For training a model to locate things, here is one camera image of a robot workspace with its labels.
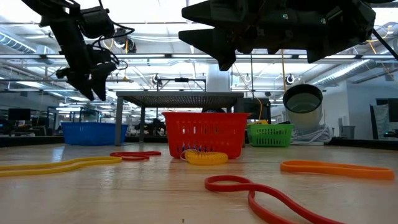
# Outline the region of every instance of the red basket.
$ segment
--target red basket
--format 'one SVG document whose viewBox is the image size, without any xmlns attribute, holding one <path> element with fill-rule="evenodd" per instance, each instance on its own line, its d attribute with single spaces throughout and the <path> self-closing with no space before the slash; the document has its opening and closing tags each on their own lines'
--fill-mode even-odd
<svg viewBox="0 0 398 224">
<path fill-rule="evenodd" d="M 180 158 L 186 149 L 241 155 L 247 113 L 164 112 L 170 155 Z"/>
</svg>

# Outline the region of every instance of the green basket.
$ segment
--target green basket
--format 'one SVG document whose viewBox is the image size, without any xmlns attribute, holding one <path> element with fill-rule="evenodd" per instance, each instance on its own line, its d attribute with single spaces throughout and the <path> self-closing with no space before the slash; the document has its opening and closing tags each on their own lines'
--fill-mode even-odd
<svg viewBox="0 0 398 224">
<path fill-rule="evenodd" d="M 256 147 L 288 147 L 292 130 L 291 124 L 248 125 L 249 142 Z"/>
</svg>

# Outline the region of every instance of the blue basket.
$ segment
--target blue basket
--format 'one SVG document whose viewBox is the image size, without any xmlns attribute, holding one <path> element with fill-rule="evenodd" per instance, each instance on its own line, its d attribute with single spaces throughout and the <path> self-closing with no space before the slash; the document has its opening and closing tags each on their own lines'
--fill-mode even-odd
<svg viewBox="0 0 398 224">
<path fill-rule="evenodd" d="M 115 124 L 79 122 L 61 123 L 66 144 L 79 146 L 108 146 L 114 144 Z M 127 125 L 122 125 L 121 142 L 126 137 Z"/>
</svg>

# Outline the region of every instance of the red rubber band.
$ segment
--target red rubber band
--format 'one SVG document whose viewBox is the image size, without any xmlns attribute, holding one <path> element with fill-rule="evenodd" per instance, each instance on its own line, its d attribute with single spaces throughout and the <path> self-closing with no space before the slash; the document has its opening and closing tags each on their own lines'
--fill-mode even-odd
<svg viewBox="0 0 398 224">
<path fill-rule="evenodd" d="M 143 161 L 149 159 L 149 156 L 160 156 L 158 151 L 147 152 L 112 152 L 110 156 L 121 157 L 124 161 Z"/>
<path fill-rule="evenodd" d="M 238 182 L 241 184 L 234 184 L 234 185 L 219 185 L 219 184 L 213 184 L 214 182 L 218 181 L 233 181 L 233 182 Z M 285 205 L 287 205 L 290 209 L 292 209 L 295 213 L 299 214 L 301 217 L 305 218 L 306 220 L 312 222 L 312 223 L 318 223 L 318 224 L 342 224 L 341 222 L 330 220 L 328 218 L 322 217 L 320 215 L 317 215 L 301 205 L 295 203 L 292 199 L 288 198 L 285 194 L 282 192 L 273 189 L 272 187 L 268 187 L 266 185 L 261 185 L 261 184 L 254 184 L 251 182 L 249 179 L 243 178 L 243 177 L 238 177 L 234 175 L 219 175 L 219 176 L 213 176 L 213 177 L 208 177 L 205 179 L 205 188 L 207 190 L 213 191 L 213 192 L 236 192 L 236 191 L 243 191 L 243 190 L 248 190 L 249 195 L 248 195 L 248 201 L 249 201 L 249 207 L 251 210 L 254 211 L 254 213 L 266 221 L 267 223 L 270 224 L 293 224 L 292 222 L 281 218 L 270 211 L 266 210 L 265 208 L 261 207 L 254 199 L 254 194 L 256 191 L 258 192 L 263 192 L 266 194 L 269 194 L 277 199 L 279 199 L 281 202 L 283 202 Z"/>
</svg>

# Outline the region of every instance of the table surface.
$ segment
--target table surface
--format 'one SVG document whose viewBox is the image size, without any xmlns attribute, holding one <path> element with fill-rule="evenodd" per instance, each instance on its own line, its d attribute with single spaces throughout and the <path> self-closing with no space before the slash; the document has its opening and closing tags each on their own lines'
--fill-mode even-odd
<svg viewBox="0 0 398 224">
<path fill-rule="evenodd" d="M 188 92 L 188 91 L 119 91 L 128 102 L 147 108 L 229 108 L 243 93 Z"/>
<path fill-rule="evenodd" d="M 279 189 L 309 210 L 345 223 L 396 223 L 398 182 L 279 170 L 282 161 L 308 159 L 390 167 L 398 152 L 350 147 L 243 149 L 221 166 L 172 159 L 166 144 L 114 147 L 45 146 L 0 149 L 0 165 L 107 156 L 113 151 L 162 151 L 145 162 L 86 167 L 49 175 L 0 178 L 1 223 L 264 223 L 248 207 L 247 192 L 214 193 L 204 179 L 231 174 Z M 295 223 L 308 223 L 278 200 L 256 194 L 262 206 Z"/>
</svg>

